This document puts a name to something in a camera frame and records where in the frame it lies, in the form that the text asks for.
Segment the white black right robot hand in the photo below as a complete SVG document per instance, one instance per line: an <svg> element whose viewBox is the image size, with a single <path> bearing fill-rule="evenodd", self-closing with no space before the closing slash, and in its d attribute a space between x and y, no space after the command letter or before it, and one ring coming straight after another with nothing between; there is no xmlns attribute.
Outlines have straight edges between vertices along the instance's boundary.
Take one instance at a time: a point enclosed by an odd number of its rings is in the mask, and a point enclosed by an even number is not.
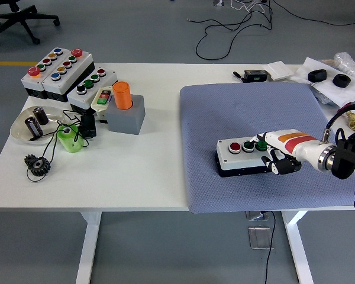
<svg viewBox="0 0 355 284"><path fill-rule="evenodd" d="M254 136L252 143L267 143L268 156L263 156L265 166L276 175L285 175L301 169L308 161L314 169L326 171L323 152L328 144L296 129L271 131Z"/></svg>

